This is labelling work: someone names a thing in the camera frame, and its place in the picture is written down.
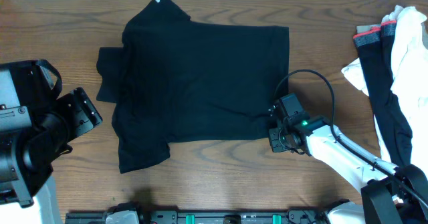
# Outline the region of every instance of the wooden table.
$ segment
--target wooden table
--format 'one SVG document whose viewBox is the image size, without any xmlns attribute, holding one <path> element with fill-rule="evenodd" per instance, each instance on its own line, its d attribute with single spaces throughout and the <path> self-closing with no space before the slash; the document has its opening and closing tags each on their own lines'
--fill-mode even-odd
<svg viewBox="0 0 428 224">
<path fill-rule="evenodd" d="M 81 86 L 104 123 L 71 143 L 53 163 L 61 214 L 105 210 L 127 201 L 178 209 L 287 209 L 360 196 L 330 167 L 308 156 L 274 154 L 267 139 L 171 144 L 171 158 L 125 175 L 118 170 L 114 104 L 95 101 L 98 49 L 121 46 L 125 24 L 150 0 L 5 0 L 0 10 L 0 62 L 44 58 L 61 73 L 63 93 Z M 290 27 L 290 71 L 308 68 L 331 81 L 336 123 L 379 154 L 368 98 L 340 73 L 356 56 L 357 25 L 379 23 L 396 4 L 428 13 L 426 0 L 173 0 L 193 21 Z M 330 115 L 330 94 L 310 74 L 290 82 L 307 110 Z"/>
</svg>

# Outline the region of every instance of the black garment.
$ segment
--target black garment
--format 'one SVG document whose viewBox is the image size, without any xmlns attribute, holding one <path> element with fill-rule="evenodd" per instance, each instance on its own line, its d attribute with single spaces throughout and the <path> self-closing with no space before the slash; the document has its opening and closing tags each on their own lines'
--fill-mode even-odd
<svg viewBox="0 0 428 224">
<path fill-rule="evenodd" d="M 97 63 L 97 100 L 117 102 L 121 173 L 166 160 L 170 142 L 268 137 L 288 73 L 287 27 L 196 23 L 171 0 L 152 0 L 122 42 L 100 49 Z"/>
<path fill-rule="evenodd" d="M 410 164 L 412 130 L 401 112 L 397 96 L 391 92 L 391 50 L 395 26 L 396 23 L 389 23 L 381 30 L 355 35 L 354 42 L 373 114 L 391 161 L 397 166 L 406 166 Z"/>
</svg>

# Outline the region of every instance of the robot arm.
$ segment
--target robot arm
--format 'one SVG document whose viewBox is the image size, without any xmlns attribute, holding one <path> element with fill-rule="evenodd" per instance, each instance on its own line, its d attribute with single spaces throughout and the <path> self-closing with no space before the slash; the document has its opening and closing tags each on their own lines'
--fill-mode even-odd
<svg viewBox="0 0 428 224">
<path fill-rule="evenodd" d="M 325 117 L 311 118 L 295 94 L 280 98 L 273 114 L 278 117 L 277 128 L 269 131 L 274 152 L 313 156 L 332 167 L 362 195 L 363 207 L 345 203 L 327 212 L 330 223 L 428 221 L 426 205 L 415 198 L 415 193 L 428 197 L 428 181 L 420 169 L 413 165 L 399 168 L 381 160 L 343 135 Z M 393 200 L 401 204 L 396 206 Z"/>
<path fill-rule="evenodd" d="M 82 88 L 61 90 L 46 60 L 0 65 L 0 223 L 62 222 L 51 162 L 102 118 Z"/>
<path fill-rule="evenodd" d="M 395 174 L 394 169 L 397 168 L 395 164 L 383 161 L 357 145 L 343 135 L 337 126 L 334 126 L 334 131 L 350 148 L 372 162 L 376 162 L 379 166 L 387 169 L 391 174 Z M 359 193 L 361 193 L 363 187 L 367 186 L 369 181 L 380 181 L 387 178 L 386 174 L 374 169 L 369 163 L 363 161 L 338 143 L 331 134 L 330 127 L 327 125 L 314 130 L 313 134 L 306 137 L 306 143 L 308 145 L 308 154 L 332 167 Z"/>
</svg>

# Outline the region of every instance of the black t-shirt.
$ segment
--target black t-shirt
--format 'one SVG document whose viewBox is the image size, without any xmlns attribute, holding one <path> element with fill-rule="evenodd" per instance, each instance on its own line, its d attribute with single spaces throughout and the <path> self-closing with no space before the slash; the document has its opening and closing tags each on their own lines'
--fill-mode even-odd
<svg viewBox="0 0 428 224">
<path fill-rule="evenodd" d="M 287 27 L 196 23 L 171 0 L 152 0 L 122 42 L 101 48 L 97 63 L 97 100 L 117 103 L 121 173 L 166 160 L 170 142 L 268 137 L 288 73 Z"/>
</svg>

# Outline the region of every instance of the black cable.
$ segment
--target black cable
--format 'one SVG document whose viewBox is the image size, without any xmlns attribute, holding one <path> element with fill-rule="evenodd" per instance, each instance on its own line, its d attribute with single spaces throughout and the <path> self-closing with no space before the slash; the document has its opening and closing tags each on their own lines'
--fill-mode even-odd
<svg viewBox="0 0 428 224">
<path fill-rule="evenodd" d="M 422 205 L 424 205 L 426 208 L 428 208 L 428 202 L 416 191 L 412 190 L 410 187 L 408 187 L 404 182 L 400 181 L 395 175 L 391 174 L 390 172 L 388 172 L 387 170 L 385 170 L 384 168 L 378 166 L 378 164 L 376 162 L 372 162 L 371 160 L 365 158 L 363 155 L 361 155 L 360 153 L 358 153 L 357 151 L 355 151 L 354 149 L 352 149 L 351 147 L 349 147 L 347 144 L 343 143 L 343 141 L 340 139 L 339 136 L 337 136 L 337 134 L 334 131 L 334 110 L 336 109 L 336 102 L 335 102 L 335 98 L 334 98 L 334 91 L 333 88 L 330 84 L 330 82 L 320 73 L 318 73 L 317 71 L 314 70 L 296 70 L 293 71 L 289 74 L 287 74 L 278 84 L 278 86 L 275 89 L 274 92 L 274 98 L 277 98 L 277 93 L 278 90 L 280 89 L 281 85 L 293 74 L 297 74 L 300 72 L 308 72 L 308 73 L 313 73 L 315 75 L 317 75 L 318 77 L 322 78 L 322 80 L 324 80 L 324 82 L 326 83 L 328 89 L 330 90 L 330 94 L 332 96 L 332 117 L 331 117 L 331 121 L 330 121 L 330 130 L 331 133 L 334 137 L 334 139 L 339 142 L 346 150 L 349 150 L 352 154 L 355 154 L 358 158 L 362 159 L 363 161 L 367 162 L 369 165 L 373 166 L 374 169 L 377 169 L 378 171 L 381 171 L 383 174 L 387 175 L 388 177 L 390 177 L 394 182 L 396 182 L 396 184 L 398 184 L 400 187 L 402 187 L 406 192 L 408 192 L 410 195 L 412 195 L 414 198 L 416 198 L 416 200 L 418 200 L 418 202 L 420 202 Z"/>
</svg>

